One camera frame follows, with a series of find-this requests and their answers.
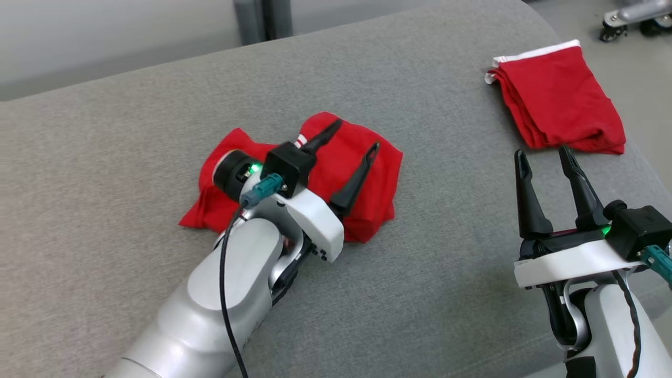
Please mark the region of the black caster wheel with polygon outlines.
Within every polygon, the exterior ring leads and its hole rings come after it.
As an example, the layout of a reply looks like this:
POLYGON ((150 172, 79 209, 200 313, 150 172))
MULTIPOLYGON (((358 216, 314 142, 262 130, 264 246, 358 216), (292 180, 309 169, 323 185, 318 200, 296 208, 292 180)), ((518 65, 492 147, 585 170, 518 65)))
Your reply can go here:
POLYGON ((639 28, 647 38, 672 34, 672 14, 642 21, 639 28))
POLYGON ((619 39, 619 37, 627 35, 628 35, 628 26, 626 25, 614 27, 608 24, 603 24, 603 28, 600 31, 598 39, 603 43, 611 43, 612 41, 616 41, 617 39, 619 39))

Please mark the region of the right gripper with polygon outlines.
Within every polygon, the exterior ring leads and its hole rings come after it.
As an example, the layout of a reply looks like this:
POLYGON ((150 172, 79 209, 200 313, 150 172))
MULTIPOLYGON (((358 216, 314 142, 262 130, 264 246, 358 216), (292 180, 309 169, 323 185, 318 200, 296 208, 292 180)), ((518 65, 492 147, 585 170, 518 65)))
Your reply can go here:
POLYGON ((514 153, 519 236, 523 238, 519 259, 514 262, 518 286, 543 286, 643 265, 641 261, 625 260, 608 244, 608 220, 590 180, 567 145, 561 146, 559 157, 578 214, 576 229, 553 234, 552 223, 545 217, 533 188, 527 156, 521 149, 514 153))

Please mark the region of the red garment thin white stripes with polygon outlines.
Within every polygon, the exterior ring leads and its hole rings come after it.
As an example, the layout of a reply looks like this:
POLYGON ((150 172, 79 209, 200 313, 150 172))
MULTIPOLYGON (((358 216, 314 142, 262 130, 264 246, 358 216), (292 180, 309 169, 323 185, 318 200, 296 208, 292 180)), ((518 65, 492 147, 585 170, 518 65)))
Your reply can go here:
MULTIPOLYGON (((374 161, 355 206, 344 220, 345 241, 367 243, 386 221, 394 218, 393 199, 397 189, 403 153, 374 131, 343 121, 336 135, 318 151, 317 164, 310 173, 309 190, 328 201, 348 181, 364 154, 379 143, 374 161)), ((264 161, 273 144, 257 143, 240 128, 229 132, 204 161, 198 179, 199 197, 180 225, 192 229, 223 232, 236 209, 235 201, 212 184, 216 163, 237 149, 264 161)))

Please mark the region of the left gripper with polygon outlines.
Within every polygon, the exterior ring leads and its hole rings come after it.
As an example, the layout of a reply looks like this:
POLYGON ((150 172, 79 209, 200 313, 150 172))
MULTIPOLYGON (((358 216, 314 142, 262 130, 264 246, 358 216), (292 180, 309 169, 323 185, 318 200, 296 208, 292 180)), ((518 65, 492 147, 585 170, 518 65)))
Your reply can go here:
MULTIPOLYGON (((317 154, 341 125, 341 118, 336 118, 307 141, 302 151, 317 154)), ((341 253, 345 241, 342 218, 355 206, 379 148, 378 142, 371 145, 348 181, 331 196, 329 204, 308 188, 292 198, 284 198, 279 194, 281 188, 286 188, 281 176, 269 174, 261 179, 264 161, 238 149, 226 152, 216 162, 212 182, 234 201, 235 227, 254 218, 263 218, 276 226, 286 242, 279 263, 302 260, 313 251, 331 263, 341 253)))

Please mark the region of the grey partition post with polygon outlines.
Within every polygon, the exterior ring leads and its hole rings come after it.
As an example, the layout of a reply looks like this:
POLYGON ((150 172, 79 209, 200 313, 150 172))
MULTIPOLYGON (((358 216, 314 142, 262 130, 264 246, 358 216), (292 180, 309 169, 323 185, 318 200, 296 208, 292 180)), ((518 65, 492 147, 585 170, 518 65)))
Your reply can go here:
POLYGON ((292 0, 267 0, 267 17, 271 40, 293 36, 292 0))
POLYGON ((233 0, 238 35, 243 46, 266 41, 261 0, 233 0))

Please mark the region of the red tank top white hem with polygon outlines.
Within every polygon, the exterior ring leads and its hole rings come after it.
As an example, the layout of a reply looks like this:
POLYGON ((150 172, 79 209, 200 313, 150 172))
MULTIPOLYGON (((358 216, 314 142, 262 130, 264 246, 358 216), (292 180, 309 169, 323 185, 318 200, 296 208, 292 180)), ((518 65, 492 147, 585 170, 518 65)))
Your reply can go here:
POLYGON ((485 82, 499 85, 528 148, 567 145, 586 153, 624 154, 623 122, 586 64, 579 40, 495 57, 485 82))

